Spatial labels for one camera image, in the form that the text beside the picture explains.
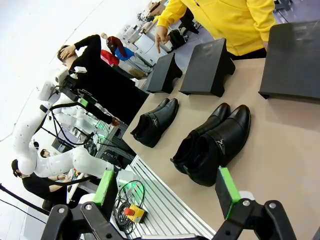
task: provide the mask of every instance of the beige tabletop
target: beige tabletop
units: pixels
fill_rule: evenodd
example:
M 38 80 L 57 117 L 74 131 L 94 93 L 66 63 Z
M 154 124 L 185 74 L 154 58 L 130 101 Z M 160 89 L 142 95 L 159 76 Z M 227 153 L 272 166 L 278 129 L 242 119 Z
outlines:
M 214 187 L 194 183 L 170 162 L 182 140 L 223 102 L 231 110 L 245 104 L 251 111 L 251 130 L 242 151 L 228 168 L 238 190 L 250 191 L 258 203 L 280 201 L 298 240 L 312 239 L 320 226 L 320 104 L 294 99 L 265 100 L 258 94 L 265 59 L 234 61 L 236 70 L 225 84 L 222 98 L 151 94 L 123 136 L 140 158 L 215 231 L 223 214 Z M 179 110 L 174 122 L 154 148 L 136 141 L 130 132 L 139 116 L 153 110 L 164 98 L 177 98 Z M 257 239 L 246 230 L 239 239 Z

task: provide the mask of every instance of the white wall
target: white wall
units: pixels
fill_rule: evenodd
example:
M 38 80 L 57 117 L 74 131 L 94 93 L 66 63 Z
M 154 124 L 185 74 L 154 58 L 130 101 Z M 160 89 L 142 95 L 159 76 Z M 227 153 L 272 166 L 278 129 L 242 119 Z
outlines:
M 149 0 L 1 1 L 0 140 L 12 132 L 32 89 L 41 85 L 52 66 L 60 64 L 56 58 L 60 46 L 64 43 L 73 44 L 88 35 L 101 32 L 115 35 L 122 26 L 136 21 L 137 13 L 148 2 Z M 46 127 L 54 130 L 53 125 L 46 124 Z M 43 133 L 42 131 L 42 136 L 37 136 L 42 138 L 37 139 L 40 147 L 46 145 L 45 141 L 52 143 L 54 139 Z M 21 179 L 13 176 L 11 162 L 15 154 L 11 147 L 10 137 L 0 142 L 0 183 L 31 203 L 41 206 L 42 199 L 27 192 Z M 0 199 L 27 210 L 24 204 L 6 193 L 0 192 Z M 24 218 L 24 213 L 0 202 L 0 240 L 19 239 Z

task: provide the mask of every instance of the screw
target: screw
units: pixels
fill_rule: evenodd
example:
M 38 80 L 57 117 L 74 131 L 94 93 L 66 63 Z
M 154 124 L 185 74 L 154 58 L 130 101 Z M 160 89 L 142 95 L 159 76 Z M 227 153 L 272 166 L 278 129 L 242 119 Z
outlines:
M 250 205 L 250 202 L 248 200 L 243 201 L 242 203 L 244 206 L 248 207 Z
M 92 205 L 91 204 L 87 204 L 84 206 L 85 209 L 87 210 L 91 210 L 92 209 Z
M 276 206 L 277 206 L 277 205 L 276 205 L 274 202 L 272 202 L 272 203 L 269 204 L 269 207 L 272 208 L 272 209 L 275 209 Z

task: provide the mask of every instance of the black clothing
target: black clothing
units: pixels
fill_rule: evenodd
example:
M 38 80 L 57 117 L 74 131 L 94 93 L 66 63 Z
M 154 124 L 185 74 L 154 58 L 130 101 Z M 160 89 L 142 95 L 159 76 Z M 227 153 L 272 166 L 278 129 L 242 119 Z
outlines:
M 57 191 L 50 192 L 49 186 L 54 185 L 46 179 L 42 179 L 36 174 L 32 173 L 29 177 L 22 178 L 24 188 L 37 195 L 39 198 L 49 200 L 53 204 L 66 204 L 67 203 L 67 187 L 63 186 Z
M 113 70 L 101 59 L 99 35 L 88 36 L 74 44 L 76 49 L 87 46 L 70 68 L 85 67 L 87 73 L 79 73 L 76 88 L 85 89 L 108 112 L 129 125 L 144 104 L 148 94 L 135 87 L 135 83 Z
M 264 59 L 267 56 L 267 51 L 265 48 L 261 48 L 256 51 L 249 52 L 242 56 L 236 56 L 229 52 L 230 58 L 232 60 L 242 60 L 242 59 Z
M 180 18 L 181 24 L 190 32 L 194 34 L 198 34 L 199 31 L 195 27 L 195 23 L 193 22 L 194 20 L 194 14 L 191 12 L 189 8 L 186 9 L 185 14 L 183 15 L 182 18 Z

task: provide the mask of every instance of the red shirt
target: red shirt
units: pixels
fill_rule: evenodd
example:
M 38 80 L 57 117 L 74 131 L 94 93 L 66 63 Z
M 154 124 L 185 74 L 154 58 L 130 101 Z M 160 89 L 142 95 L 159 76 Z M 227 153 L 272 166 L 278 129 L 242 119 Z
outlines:
M 116 56 L 113 56 L 112 53 L 106 51 L 106 50 L 101 50 L 101 56 L 104 57 L 108 62 L 106 62 L 107 64 L 109 64 L 110 66 L 112 65 L 119 65 L 119 58 L 117 58 Z

